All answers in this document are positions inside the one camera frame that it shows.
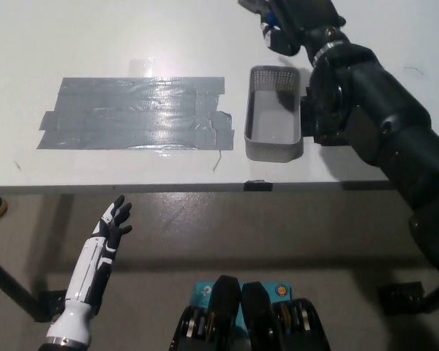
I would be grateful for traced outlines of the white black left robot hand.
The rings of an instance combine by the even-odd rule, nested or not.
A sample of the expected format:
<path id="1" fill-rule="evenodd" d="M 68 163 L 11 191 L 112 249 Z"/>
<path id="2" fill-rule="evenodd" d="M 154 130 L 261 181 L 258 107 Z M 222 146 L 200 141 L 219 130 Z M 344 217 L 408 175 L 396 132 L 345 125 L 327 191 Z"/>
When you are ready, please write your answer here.
<path id="1" fill-rule="evenodd" d="M 130 217 L 131 208 L 132 204 L 121 195 L 98 219 L 72 273 L 65 296 L 66 308 L 82 303 L 90 306 L 94 314 L 98 313 L 121 238 L 132 230 L 130 225 L 123 225 Z"/>

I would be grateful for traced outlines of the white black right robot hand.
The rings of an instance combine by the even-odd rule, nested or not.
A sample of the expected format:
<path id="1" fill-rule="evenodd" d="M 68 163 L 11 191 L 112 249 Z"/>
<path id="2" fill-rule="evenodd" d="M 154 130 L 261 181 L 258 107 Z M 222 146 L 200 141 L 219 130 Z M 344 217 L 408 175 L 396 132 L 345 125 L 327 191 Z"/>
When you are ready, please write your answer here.
<path id="1" fill-rule="evenodd" d="M 266 46 L 284 56 L 305 48 L 308 58 L 331 42 L 347 42 L 346 24 L 330 0 L 266 1 L 260 27 Z"/>

